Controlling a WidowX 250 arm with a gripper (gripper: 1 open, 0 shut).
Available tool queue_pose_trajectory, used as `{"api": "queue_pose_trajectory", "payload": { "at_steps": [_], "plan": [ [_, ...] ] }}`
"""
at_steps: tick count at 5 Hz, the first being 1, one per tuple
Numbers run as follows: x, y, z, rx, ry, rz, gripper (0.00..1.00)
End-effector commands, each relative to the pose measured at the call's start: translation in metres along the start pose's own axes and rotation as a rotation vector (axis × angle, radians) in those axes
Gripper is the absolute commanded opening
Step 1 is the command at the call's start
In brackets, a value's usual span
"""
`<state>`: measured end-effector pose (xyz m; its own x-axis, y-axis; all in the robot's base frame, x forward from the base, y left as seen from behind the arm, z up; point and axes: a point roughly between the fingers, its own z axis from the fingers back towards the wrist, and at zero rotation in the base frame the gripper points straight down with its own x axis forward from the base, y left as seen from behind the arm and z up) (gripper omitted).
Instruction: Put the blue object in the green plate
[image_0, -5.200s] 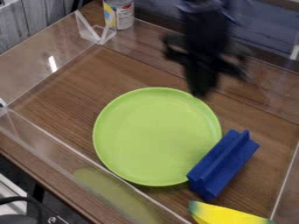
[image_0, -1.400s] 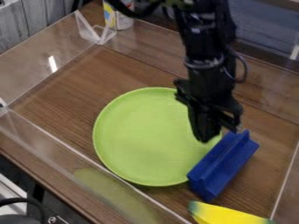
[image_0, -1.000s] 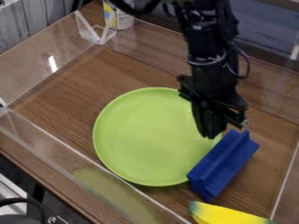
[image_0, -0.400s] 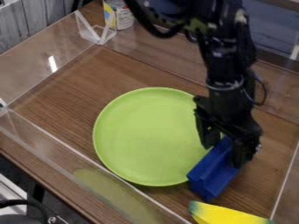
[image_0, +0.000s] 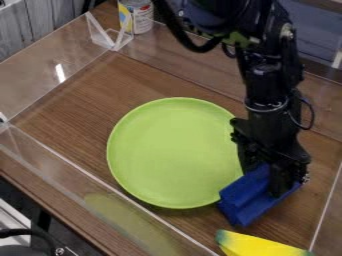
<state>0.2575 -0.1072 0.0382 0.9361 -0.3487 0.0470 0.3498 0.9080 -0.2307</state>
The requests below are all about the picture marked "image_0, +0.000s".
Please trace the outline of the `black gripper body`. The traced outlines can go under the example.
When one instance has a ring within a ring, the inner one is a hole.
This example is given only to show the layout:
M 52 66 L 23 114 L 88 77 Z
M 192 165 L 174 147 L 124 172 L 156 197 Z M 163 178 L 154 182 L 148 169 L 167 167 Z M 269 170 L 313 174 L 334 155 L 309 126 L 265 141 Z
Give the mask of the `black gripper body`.
M 277 161 L 289 161 L 294 183 L 305 183 L 311 158 L 298 141 L 299 130 L 310 129 L 301 123 L 302 104 L 247 104 L 246 110 L 246 119 L 230 120 L 231 141 L 236 148 L 243 141 L 259 144 L 267 154 L 266 164 L 271 166 Z

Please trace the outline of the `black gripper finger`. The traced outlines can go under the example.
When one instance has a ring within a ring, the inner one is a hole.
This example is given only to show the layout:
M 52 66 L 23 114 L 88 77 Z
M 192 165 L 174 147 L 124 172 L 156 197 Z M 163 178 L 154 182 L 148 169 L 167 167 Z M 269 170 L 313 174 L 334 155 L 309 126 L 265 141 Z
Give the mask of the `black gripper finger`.
M 254 142 L 238 143 L 238 158 L 243 173 L 252 172 L 267 163 L 267 154 L 263 147 Z
M 270 166 L 269 190 L 273 197 L 279 198 L 293 188 L 291 163 L 277 161 Z

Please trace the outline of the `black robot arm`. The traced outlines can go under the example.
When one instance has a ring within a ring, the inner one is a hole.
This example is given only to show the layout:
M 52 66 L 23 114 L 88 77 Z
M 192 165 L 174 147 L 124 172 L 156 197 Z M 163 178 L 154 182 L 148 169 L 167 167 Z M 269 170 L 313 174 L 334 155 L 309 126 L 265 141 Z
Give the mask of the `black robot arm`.
M 220 47 L 236 59 L 246 86 L 246 118 L 232 118 L 231 140 L 238 145 L 246 173 L 266 164 L 269 193 L 279 197 L 307 178 L 310 155 L 298 134 L 314 126 L 302 120 L 303 99 L 298 84 L 303 64 L 297 29 L 279 0 L 152 0 L 178 42 L 206 53 Z

